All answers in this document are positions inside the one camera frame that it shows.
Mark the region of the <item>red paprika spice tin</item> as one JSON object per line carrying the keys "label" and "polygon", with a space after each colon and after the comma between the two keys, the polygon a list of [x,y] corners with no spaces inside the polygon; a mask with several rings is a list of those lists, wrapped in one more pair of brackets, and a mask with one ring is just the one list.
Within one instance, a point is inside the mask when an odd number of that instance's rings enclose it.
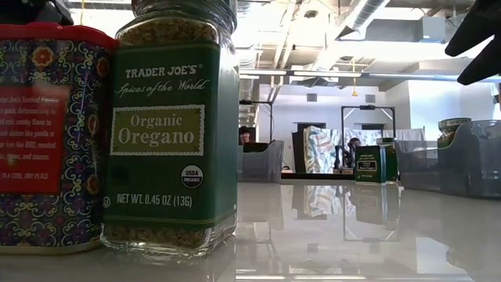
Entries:
{"label": "red paprika spice tin", "polygon": [[115,45],[81,25],[0,24],[0,255],[100,245]]}

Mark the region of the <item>grey ceiling air unit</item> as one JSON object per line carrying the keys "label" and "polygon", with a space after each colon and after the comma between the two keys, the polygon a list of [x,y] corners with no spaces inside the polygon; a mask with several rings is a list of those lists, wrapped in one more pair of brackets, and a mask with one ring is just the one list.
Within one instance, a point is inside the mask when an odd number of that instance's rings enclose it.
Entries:
{"label": "grey ceiling air unit", "polygon": [[373,20],[366,41],[444,43],[445,18],[423,16],[418,20]]}

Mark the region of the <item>grey translucent plastic bin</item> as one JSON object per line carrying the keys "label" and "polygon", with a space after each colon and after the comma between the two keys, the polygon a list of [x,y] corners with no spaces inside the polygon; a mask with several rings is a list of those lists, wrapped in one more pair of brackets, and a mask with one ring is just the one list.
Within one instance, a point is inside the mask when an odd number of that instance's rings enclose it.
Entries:
{"label": "grey translucent plastic bin", "polygon": [[462,124],[446,148],[438,149],[437,140],[396,142],[406,189],[501,200],[500,120]]}
{"label": "grey translucent plastic bin", "polygon": [[244,153],[238,151],[238,180],[244,183],[278,183],[281,180],[284,142],[274,140],[266,151]]}

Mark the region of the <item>person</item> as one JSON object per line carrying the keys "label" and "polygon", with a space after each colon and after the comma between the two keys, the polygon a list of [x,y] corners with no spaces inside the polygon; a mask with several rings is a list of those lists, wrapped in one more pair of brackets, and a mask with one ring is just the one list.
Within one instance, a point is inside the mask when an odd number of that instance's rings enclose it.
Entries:
{"label": "person", "polygon": [[255,128],[241,126],[239,128],[239,144],[255,143]]}
{"label": "person", "polygon": [[361,141],[359,138],[351,138],[348,142],[348,150],[345,153],[346,157],[354,157],[356,150],[361,146]]}

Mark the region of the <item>black panel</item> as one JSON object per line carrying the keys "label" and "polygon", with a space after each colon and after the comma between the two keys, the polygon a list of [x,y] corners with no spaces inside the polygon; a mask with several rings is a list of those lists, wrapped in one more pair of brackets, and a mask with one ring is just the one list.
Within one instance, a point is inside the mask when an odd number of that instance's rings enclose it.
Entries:
{"label": "black panel", "polygon": [[310,126],[325,128],[326,123],[297,123],[297,131],[291,133],[294,152],[294,169],[296,173],[306,173],[304,159],[304,130]]}

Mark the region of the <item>black table frame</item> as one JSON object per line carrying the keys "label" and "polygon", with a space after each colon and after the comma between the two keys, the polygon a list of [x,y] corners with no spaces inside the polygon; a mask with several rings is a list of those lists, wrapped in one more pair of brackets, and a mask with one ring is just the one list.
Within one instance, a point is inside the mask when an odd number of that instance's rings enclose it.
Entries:
{"label": "black table frame", "polygon": [[305,180],[355,180],[355,175],[349,174],[313,174],[313,173],[282,173],[281,179]]}

